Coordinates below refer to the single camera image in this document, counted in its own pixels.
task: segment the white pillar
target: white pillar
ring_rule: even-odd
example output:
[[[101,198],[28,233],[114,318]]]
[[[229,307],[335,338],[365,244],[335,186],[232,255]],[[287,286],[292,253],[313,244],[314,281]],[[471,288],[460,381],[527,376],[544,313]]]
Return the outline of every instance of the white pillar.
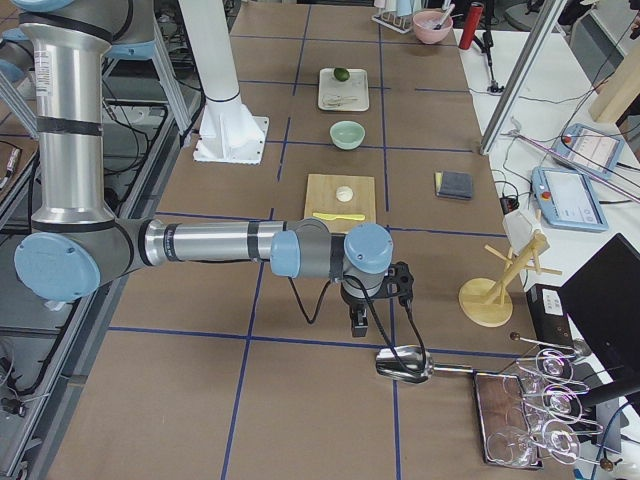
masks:
[[[194,158],[260,163],[269,119],[242,103],[222,0],[180,0],[180,8],[207,96]]]

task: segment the wooden cutting board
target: wooden cutting board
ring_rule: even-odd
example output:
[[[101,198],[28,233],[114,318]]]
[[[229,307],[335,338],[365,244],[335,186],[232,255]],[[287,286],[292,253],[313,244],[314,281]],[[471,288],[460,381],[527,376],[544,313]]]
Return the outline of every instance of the wooden cutting board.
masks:
[[[336,198],[336,190],[342,186],[347,186],[353,190],[353,198],[349,202],[340,202]],[[322,220],[332,233],[347,233],[360,223],[375,223],[376,196],[374,178],[310,174],[307,178],[307,199],[304,204],[304,217],[311,218],[314,212],[364,214],[365,219],[362,221]]]

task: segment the wooden mug tree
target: wooden mug tree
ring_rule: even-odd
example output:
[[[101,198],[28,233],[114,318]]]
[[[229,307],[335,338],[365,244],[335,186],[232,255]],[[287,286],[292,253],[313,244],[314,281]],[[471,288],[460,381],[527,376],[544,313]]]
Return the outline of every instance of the wooden mug tree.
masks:
[[[507,293],[507,286],[522,270],[534,270],[537,274],[562,274],[559,270],[540,266],[540,254],[549,248],[547,237],[541,230],[533,231],[529,243],[518,255],[514,254],[513,247],[509,248],[506,256],[489,245],[484,248],[505,262],[504,273],[497,281],[488,278],[471,279],[458,293],[458,301],[465,315],[484,327],[500,327],[509,321],[513,314],[513,303]]]

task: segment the white plate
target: white plate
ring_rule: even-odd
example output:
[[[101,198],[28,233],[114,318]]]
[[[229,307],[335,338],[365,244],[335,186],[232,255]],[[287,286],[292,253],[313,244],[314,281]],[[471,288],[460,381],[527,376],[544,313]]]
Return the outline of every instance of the white plate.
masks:
[[[333,68],[320,70],[318,108],[334,112],[364,112],[369,110],[367,71],[348,68],[349,80],[340,82],[333,76]]]

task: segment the green bowl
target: green bowl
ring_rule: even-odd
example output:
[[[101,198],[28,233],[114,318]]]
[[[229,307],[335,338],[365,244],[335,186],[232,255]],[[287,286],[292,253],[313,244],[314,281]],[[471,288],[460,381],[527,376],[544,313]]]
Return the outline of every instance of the green bowl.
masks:
[[[331,141],[342,150],[353,150],[364,140],[364,127],[357,122],[343,121],[334,123],[329,129]]]

